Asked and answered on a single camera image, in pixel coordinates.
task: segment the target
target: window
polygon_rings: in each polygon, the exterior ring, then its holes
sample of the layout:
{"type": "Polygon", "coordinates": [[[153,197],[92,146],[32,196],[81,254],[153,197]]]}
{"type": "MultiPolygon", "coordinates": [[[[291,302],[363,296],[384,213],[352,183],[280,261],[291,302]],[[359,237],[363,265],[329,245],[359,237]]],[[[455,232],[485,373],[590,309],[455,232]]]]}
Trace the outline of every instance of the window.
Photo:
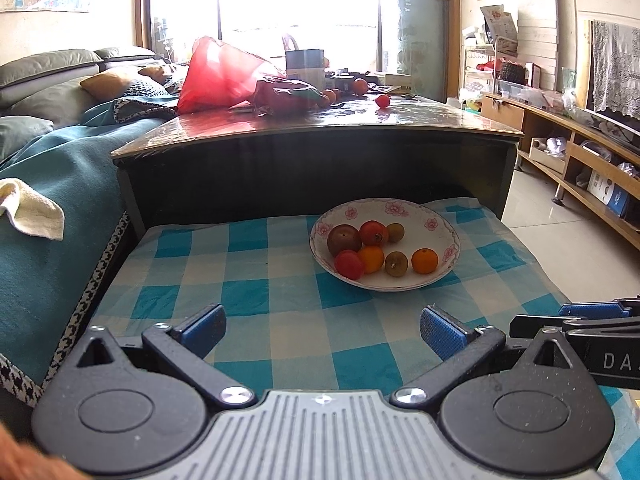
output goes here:
{"type": "Polygon", "coordinates": [[[322,48],[332,68],[401,69],[399,23],[404,3],[399,0],[151,0],[150,5],[154,49],[172,60],[188,59],[196,38],[217,37],[219,16],[223,41],[280,68],[285,49],[297,47],[322,48]]]}

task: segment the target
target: coffee table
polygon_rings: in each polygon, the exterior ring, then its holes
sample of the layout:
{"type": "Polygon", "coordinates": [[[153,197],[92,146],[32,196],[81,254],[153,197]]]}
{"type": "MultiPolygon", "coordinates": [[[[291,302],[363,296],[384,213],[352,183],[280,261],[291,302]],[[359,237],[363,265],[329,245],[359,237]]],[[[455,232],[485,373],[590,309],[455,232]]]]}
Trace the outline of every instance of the coffee table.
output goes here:
{"type": "Polygon", "coordinates": [[[501,217],[522,133],[424,98],[307,115],[179,116],[111,155],[138,238],[152,226],[321,214],[349,200],[469,196],[501,217]]]}

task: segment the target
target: houndstooth trim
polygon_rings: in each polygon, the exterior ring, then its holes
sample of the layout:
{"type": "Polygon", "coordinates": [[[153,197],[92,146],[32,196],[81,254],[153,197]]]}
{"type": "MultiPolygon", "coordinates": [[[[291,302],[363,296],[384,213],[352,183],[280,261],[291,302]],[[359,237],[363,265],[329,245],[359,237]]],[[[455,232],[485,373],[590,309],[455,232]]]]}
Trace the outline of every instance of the houndstooth trim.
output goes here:
{"type": "Polygon", "coordinates": [[[78,338],[78,327],[82,323],[84,319],[84,315],[89,310],[89,307],[93,303],[95,293],[97,292],[100,284],[102,283],[102,279],[104,277],[104,272],[109,266],[111,259],[113,258],[113,254],[115,253],[120,240],[127,230],[129,226],[129,215],[124,213],[120,217],[120,221],[118,225],[116,225],[116,229],[114,230],[111,238],[109,239],[107,246],[98,261],[98,264],[95,266],[94,273],[91,275],[89,279],[89,283],[87,283],[82,296],[80,297],[80,301],[76,305],[76,309],[71,315],[71,319],[66,325],[65,332],[63,333],[60,341],[58,342],[58,348],[56,348],[55,354],[53,354],[53,359],[51,360],[51,364],[49,365],[49,370],[47,371],[47,376],[44,381],[42,381],[42,388],[46,388],[54,375],[60,368],[62,361],[65,360],[66,355],[69,353],[74,343],[76,342],[76,338],[78,338]]]}
{"type": "Polygon", "coordinates": [[[0,354],[0,383],[5,390],[32,408],[35,408],[42,396],[42,388],[2,354],[0,354]]]}

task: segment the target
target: plush toy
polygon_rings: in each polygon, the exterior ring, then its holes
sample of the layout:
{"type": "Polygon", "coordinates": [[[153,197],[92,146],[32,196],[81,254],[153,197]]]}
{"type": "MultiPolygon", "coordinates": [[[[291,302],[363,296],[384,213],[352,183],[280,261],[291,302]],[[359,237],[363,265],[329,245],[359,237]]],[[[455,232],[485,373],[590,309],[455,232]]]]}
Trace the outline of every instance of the plush toy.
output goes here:
{"type": "Polygon", "coordinates": [[[0,424],[0,480],[89,480],[64,460],[18,444],[0,424]]]}

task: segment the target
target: white floral plate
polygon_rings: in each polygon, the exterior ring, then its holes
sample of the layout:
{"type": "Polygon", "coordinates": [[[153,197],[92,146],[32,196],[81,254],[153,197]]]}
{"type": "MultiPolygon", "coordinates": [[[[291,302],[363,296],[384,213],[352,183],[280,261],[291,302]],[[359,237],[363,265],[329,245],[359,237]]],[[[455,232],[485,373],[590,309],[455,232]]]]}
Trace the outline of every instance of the white floral plate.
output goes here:
{"type": "Polygon", "coordinates": [[[378,292],[413,290],[437,282],[453,269],[460,256],[458,234],[442,216],[425,206],[392,198],[366,198],[334,207],[316,221],[311,229],[309,245],[316,261],[328,273],[351,285],[378,292]],[[393,251],[401,251],[409,260],[409,269],[401,278],[389,276],[384,267],[378,272],[365,274],[358,281],[336,272],[334,258],[326,245],[329,232],[340,224],[359,229],[369,220],[377,220],[384,225],[398,222],[404,226],[402,240],[382,247],[385,256],[393,251]],[[411,268],[411,256],[421,248],[432,249],[438,255],[438,267],[431,274],[418,274],[411,268]]]}

